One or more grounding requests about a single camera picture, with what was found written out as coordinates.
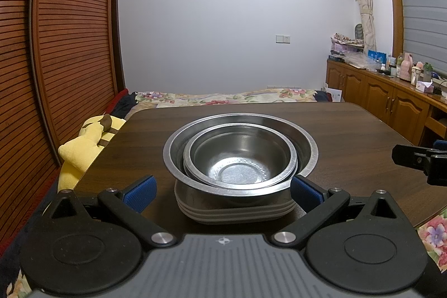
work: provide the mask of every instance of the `silver screw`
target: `silver screw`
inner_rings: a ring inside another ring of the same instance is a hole
[[[289,231],[280,231],[273,235],[273,238],[278,242],[282,242],[283,244],[290,244],[291,242],[295,241],[296,235]]]
[[[151,240],[156,244],[169,244],[174,237],[168,232],[156,232],[151,236]]]

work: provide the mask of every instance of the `crosshair symbol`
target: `crosshair symbol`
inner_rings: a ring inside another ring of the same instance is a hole
[[[233,241],[233,240],[230,240],[229,238],[226,238],[225,236],[224,237],[222,237],[222,238],[220,238],[219,240],[216,240],[219,244],[222,244],[222,245],[226,245],[226,244],[229,244],[231,241]]]

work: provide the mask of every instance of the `yellow plush toy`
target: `yellow plush toy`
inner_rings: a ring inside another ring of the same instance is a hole
[[[58,191],[73,189],[98,154],[126,121],[109,114],[86,120],[79,136],[59,147],[64,160],[59,174]]]

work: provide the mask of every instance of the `gray gripper base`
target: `gray gripper base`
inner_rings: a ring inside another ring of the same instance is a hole
[[[50,297],[35,291],[31,298]],[[186,235],[150,253],[133,277],[101,298],[341,298],[371,297],[338,290],[317,278],[291,249],[262,235]],[[387,298],[422,298],[413,290]]]

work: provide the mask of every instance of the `dark brown tabletop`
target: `dark brown tabletop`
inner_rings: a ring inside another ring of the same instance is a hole
[[[423,172],[396,166],[391,150],[409,144],[385,123],[346,102],[288,102],[147,109],[133,115],[99,154],[75,187],[79,196],[105,188],[123,189],[144,175],[157,180],[156,199],[143,215],[177,237],[183,233],[266,233],[291,223],[297,211],[275,221],[201,225],[183,215],[174,182],[163,163],[163,145],[183,125],[222,113],[259,113],[287,119],[307,130],[318,145],[318,163],[309,178],[325,189],[340,187],[352,196],[377,189],[392,194],[416,227],[447,205],[447,188],[429,186]]]

